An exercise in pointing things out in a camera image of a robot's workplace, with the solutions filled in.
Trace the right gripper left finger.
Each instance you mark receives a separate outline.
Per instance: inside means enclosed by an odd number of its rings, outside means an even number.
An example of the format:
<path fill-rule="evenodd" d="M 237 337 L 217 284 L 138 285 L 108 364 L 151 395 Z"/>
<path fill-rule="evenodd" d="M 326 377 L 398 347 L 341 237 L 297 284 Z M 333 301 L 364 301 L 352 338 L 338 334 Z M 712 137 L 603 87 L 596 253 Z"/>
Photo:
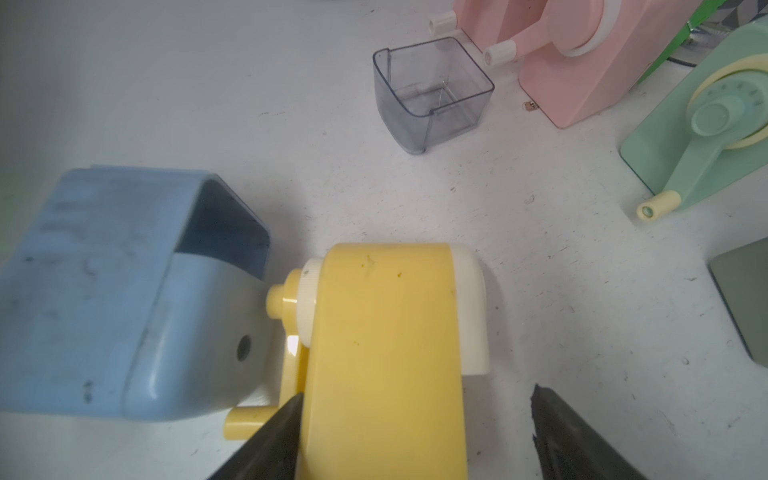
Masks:
<path fill-rule="evenodd" d="M 293 480 L 303 403 L 303 393 L 291 398 L 210 479 Z"/>

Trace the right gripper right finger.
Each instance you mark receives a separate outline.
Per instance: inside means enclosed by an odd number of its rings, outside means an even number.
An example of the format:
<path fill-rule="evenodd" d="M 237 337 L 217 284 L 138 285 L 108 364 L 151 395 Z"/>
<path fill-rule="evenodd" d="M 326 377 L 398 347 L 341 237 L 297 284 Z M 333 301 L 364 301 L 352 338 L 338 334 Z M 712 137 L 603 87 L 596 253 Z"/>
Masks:
<path fill-rule="evenodd" d="M 535 426 L 533 442 L 544 479 L 644 477 L 553 389 L 534 387 L 531 412 Z"/>

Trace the yellow pencil sharpener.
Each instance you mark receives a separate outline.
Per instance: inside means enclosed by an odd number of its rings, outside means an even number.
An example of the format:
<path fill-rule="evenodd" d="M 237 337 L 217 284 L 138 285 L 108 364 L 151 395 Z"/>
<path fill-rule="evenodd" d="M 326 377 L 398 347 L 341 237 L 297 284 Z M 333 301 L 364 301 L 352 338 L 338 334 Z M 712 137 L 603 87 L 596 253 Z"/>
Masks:
<path fill-rule="evenodd" d="M 279 403 L 237 407 L 241 447 L 304 394 L 294 479 L 464 479 L 462 380 L 490 369 L 482 267 L 461 244 L 338 244 L 266 295 Z"/>

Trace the mint green pencil sharpener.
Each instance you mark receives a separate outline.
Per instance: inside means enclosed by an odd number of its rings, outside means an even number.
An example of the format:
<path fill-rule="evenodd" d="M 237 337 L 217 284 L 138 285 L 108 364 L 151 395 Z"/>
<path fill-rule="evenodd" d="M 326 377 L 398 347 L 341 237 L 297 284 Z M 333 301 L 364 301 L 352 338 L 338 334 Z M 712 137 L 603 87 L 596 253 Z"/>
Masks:
<path fill-rule="evenodd" d="M 767 164 L 767 19 L 731 33 L 638 125 L 620 155 L 655 221 Z"/>

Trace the light blue pencil sharpener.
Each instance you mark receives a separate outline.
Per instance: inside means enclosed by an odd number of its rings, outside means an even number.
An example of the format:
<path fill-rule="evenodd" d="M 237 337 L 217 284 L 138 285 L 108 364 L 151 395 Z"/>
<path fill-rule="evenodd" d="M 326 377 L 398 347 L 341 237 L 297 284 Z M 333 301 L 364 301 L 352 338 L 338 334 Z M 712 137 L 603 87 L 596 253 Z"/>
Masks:
<path fill-rule="evenodd" d="M 270 235 L 212 173 L 67 172 L 1 270 L 5 411 L 171 421 L 261 383 Z"/>

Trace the grey transparent tray left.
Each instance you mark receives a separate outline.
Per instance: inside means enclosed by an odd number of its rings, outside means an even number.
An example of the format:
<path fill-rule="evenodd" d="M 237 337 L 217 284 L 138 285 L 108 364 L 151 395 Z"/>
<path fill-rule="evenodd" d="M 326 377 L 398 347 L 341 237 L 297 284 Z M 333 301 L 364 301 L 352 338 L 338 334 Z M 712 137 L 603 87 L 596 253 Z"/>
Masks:
<path fill-rule="evenodd" d="M 380 117 L 412 155 L 476 128 L 495 90 L 454 37 L 380 49 L 372 64 Z"/>

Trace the green snack packet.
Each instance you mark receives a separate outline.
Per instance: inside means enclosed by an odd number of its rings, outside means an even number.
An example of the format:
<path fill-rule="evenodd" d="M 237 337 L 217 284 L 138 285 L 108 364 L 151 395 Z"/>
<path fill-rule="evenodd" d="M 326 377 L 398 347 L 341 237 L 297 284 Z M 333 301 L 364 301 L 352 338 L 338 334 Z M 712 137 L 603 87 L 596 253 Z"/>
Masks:
<path fill-rule="evenodd" d="M 693 30 L 701 25 L 705 20 L 711 17 L 723 4 L 725 0 L 703 0 L 692 16 L 686 21 L 681 30 L 675 35 L 667 47 L 662 51 L 659 57 L 646 69 L 637 81 L 642 83 L 652 75 L 659 66 L 667 61 L 670 56 L 690 38 Z"/>

